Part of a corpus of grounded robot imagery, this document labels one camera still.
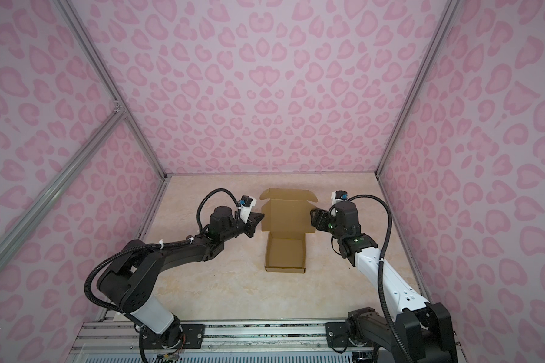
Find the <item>white plastic housing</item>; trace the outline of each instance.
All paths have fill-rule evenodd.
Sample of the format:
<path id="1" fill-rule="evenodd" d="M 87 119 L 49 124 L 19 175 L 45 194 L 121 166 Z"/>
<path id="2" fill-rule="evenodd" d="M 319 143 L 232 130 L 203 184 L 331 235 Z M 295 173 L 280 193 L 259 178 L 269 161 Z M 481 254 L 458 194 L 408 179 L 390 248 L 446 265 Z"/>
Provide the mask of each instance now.
<path id="1" fill-rule="evenodd" d="M 332 206 L 339 203 L 340 201 L 343 201 L 343 199 L 339 199 L 339 198 L 335 199 L 335 196 L 336 196 L 335 192 L 331 193 L 331 205 Z M 333 208 L 333 210 L 331 211 L 331 216 L 334 217 L 336 213 L 337 212 L 336 212 L 335 208 Z"/>
<path id="2" fill-rule="evenodd" d="M 252 207 L 256 205 L 256 199 L 254 197 L 248 196 L 248 198 L 252 199 L 250 206 L 240 206 L 240 219 L 244 223 L 248 221 L 248 216 L 250 215 L 250 211 L 252 210 Z"/>
<path id="3" fill-rule="evenodd" d="M 380 250 L 374 247 L 363 249 L 355 255 L 355 266 L 378 288 L 378 266 Z M 412 289 L 393 267 L 384 260 L 384 295 L 392 319 L 405 308 L 417 310 L 426 307 L 428 301 Z"/>
<path id="4" fill-rule="evenodd" d="M 161 302 L 152 294 L 143 306 L 131 315 L 144 323 L 155 334 L 162 334 L 174 321 L 174 314 L 170 313 Z"/>

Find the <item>box flap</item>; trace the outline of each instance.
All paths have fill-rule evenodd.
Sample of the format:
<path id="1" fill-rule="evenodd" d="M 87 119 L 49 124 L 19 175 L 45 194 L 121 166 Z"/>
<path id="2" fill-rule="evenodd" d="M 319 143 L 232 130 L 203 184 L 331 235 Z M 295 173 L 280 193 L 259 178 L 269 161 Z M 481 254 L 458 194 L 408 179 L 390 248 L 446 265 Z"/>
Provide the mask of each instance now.
<path id="1" fill-rule="evenodd" d="M 310 200 L 317 202 L 317 196 L 306 189 L 283 189 L 269 188 L 265 190 L 260 199 L 283 199 L 283 200 Z"/>
<path id="2" fill-rule="evenodd" d="M 314 233 L 311 226 L 311 210 L 315 206 L 306 200 L 271 199 L 261 211 L 264 219 L 260 223 L 263 232 L 300 232 Z"/>

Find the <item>beige tabletop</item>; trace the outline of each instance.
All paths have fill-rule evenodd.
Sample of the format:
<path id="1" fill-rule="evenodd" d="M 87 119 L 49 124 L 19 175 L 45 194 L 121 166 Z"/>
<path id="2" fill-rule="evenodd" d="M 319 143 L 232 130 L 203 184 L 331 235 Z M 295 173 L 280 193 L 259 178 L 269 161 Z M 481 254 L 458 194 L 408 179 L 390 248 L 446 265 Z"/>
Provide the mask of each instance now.
<path id="1" fill-rule="evenodd" d="M 267 188 L 308 189 L 327 209 L 331 193 L 382 197 L 373 173 L 351 174 L 247 174 L 172 177 L 145 242 L 172 242 L 197 233 L 196 208 L 216 188 L 229 189 L 236 198 L 258 198 Z M 260 211 L 257 201 L 253 211 Z M 202 210 L 207 224 L 214 207 L 233 206 L 225 193 L 214 195 Z M 387 216 L 370 199 L 356 200 L 362 231 L 381 246 Z M 331 250 L 330 234 L 307 234 L 306 272 L 264 270 L 268 232 L 260 226 L 254 237 L 242 235 L 225 243 L 225 249 L 208 262 L 190 263 L 162 272 L 154 294 L 181 320 L 338 318 L 349 311 L 373 307 L 381 312 L 377 290 L 370 281 Z M 395 229 L 386 259 L 418 290 L 414 275 Z"/>

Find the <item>open cardboard box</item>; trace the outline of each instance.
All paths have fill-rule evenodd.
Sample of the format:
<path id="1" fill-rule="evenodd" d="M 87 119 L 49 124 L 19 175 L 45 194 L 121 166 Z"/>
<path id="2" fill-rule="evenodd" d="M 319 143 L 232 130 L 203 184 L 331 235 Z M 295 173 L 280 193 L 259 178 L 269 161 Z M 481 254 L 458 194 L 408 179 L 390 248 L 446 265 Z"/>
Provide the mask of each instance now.
<path id="1" fill-rule="evenodd" d="M 264 268 L 267 272 L 305 273 L 307 233 L 314 233 L 310 211 L 317 201 L 311 191 L 301 189 L 265 190 L 260 199 L 269 199 L 262 207 L 262 230 L 270 231 Z"/>

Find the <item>black mounting bracket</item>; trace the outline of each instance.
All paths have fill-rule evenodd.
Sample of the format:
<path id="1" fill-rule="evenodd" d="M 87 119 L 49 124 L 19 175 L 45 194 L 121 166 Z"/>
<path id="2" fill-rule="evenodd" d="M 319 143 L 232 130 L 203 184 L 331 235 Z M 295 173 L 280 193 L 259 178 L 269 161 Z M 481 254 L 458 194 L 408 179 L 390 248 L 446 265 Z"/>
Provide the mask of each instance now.
<path id="1" fill-rule="evenodd" d="M 186 336 L 182 349 L 200 349 L 202 347 L 204 330 L 206 330 L 204 324 L 182 324 L 180 328 L 182 329 L 182 334 Z M 144 349 L 164 349 L 164 347 L 157 340 L 150 337 L 150 339 L 144 339 Z"/>
<path id="2" fill-rule="evenodd" d="M 349 331 L 346 322 L 325 323 L 325 337 L 327 338 L 327 346 L 329 348 L 356 347 L 349 340 Z"/>

